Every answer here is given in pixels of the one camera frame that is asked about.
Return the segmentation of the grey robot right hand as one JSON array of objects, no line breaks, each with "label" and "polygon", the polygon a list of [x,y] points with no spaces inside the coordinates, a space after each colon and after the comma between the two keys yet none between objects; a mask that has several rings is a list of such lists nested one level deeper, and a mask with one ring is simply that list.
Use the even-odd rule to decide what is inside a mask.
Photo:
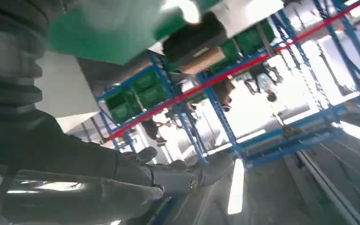
[{"label": "grey robot right hand", "polygon": [[188,168],[149,165],[62,132],[32,110],[0,114],[0,224],[103,225],[139,218],[157,202],[222,180],[233,156]]}]

